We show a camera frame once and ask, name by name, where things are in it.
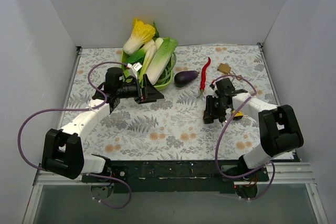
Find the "white panel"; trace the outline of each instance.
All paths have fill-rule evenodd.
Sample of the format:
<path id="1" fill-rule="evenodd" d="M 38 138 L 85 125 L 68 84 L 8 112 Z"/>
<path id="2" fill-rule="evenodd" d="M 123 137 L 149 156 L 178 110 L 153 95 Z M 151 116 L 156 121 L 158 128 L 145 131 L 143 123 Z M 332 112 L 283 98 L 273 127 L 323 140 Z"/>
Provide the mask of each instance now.
<path id="1" fill-rule="evenodd" d="M 0 0 L 0 216 L 21 223 L 36 170 L 17 150 L 17 133 L 33 112 L 60 107 L 76 48 L 50 0 Z M 41 115 L 23 132 L 23 148 L 41 161 L 46 131 L 58 114 Z"/>
<path id="2" fill-rule="evenodd" d="M 83 47 L 121 47 L 133 17 L 155 20 L 180 45 L 263 42 L 285 0 L 51 0 Z"/>
<path id="3" fill-rule="evenodd" d="M 265 42 L 282 104 L 296 113 L 329 223 L 336 223 L 336 0 L 287 0 Z"/>

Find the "white leek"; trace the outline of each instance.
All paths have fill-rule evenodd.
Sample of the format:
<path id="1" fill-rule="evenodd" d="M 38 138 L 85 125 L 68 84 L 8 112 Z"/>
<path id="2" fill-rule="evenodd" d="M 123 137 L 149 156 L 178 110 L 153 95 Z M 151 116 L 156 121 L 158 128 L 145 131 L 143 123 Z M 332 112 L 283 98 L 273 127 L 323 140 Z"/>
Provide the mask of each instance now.
<path id="1" fill-rule="evenodd" d="M 125 63 L 133 64 L 135 62 L 140 61 L 143 57 L 145 57 L 147 50 L 152 45 L 155 46 L 155 42 L 154 40 L 151 39 L 151 41 L 147 42 L 145 45 L 143 45 L 142 48 L 140 48 L 138 51 L 136 51 L 134 54 L 128 57 Z"/>
<path id="2" fill-rule="evenodd" d="M 146 73 L 146 70 L 149 67 L 155 53 L 156 53 L 156 46 L 151 45 L 150 48 L 147 50 L 147 53 L 145 55 L 145 59 L 144 59 L 143 64 L 142 64 L 142 68 L 141 68 L 140 75 L 139 75 L 140 82 L 142 81 L 143 75 Z"/>
<path id="3" fill-rule="evenodd" d="M 163 38 L 157 38 L 155 41 L 156 49 L 158 50 L 163 42 Z"/>

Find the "purple eggplant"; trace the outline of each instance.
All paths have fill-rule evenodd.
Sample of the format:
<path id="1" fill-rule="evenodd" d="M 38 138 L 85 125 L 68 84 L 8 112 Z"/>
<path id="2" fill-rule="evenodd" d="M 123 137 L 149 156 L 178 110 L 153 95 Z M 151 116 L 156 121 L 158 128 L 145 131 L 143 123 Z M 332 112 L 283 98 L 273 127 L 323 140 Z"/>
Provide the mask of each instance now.
<path id="1" fill-rule="evenodd" d="M 184 87 L 195 80 L 200 72 L 197 71 L 182 71 L 175 75 L 174 82 L 178 88 Z"/>

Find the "glass panel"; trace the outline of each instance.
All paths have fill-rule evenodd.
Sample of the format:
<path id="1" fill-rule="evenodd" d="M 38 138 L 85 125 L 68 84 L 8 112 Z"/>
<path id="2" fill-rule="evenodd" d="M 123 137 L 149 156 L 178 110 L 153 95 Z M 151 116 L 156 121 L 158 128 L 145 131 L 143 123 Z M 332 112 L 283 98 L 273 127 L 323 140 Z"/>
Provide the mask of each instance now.
<path id="1" fill-rule="evenodd" d="M 265 185 L 259 185 L 259 191 Z M 111 195 L 122 204 L 126 194 Z M 305 185 L 272 185 L 250 203 L 216 192 L 134 193 L 128 206 L 93 201 L 90 186 L 44 186 L 34 223 L 317 223 Z"/>

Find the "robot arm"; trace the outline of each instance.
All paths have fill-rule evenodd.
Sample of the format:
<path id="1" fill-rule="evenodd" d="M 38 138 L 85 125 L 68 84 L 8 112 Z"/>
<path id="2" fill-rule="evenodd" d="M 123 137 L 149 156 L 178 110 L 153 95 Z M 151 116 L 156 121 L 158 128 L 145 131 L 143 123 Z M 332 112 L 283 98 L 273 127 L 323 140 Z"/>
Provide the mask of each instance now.
<path id="1" fill-rule="evenodd" d="M 96 109 L 80 113 L 62 128 L 47 132 L 42 157 L 42 168 L 75 179 L 79 174 L 101 173 L 105 168 L 106 158 L 98 155 L 83 155 L 81 141 L 106 116 L 110 115 L 122 98 L 134 98 L 142 104 L 155 102 L 164 96 L 151 85 L 144 75 L 143 88 L 135 77 L 123 81 L 121 68 L 109 68 L 106 81 L 98 86 L 107 95 L 105 104 Z M 93 108 L 104 101 L 104 96 L 96 91 L 87 108 Z"/>
<path id="2" fill-rule="evenodd" d="M 250 97 L 245 90 L 235 90 L 229 78 L 217 81 L 216 86 L 218 97 L 206 97 L 204 123 L 212 123 L 214 119 L 223 122 L 227 109 L 237 109 Z M 276 106 L 253 97 L 241 111 L 259 122 L 261 143 L 239 158 L 239 173 L 246 173 L 303 145 L 300 127 L 291 106 Z"/>

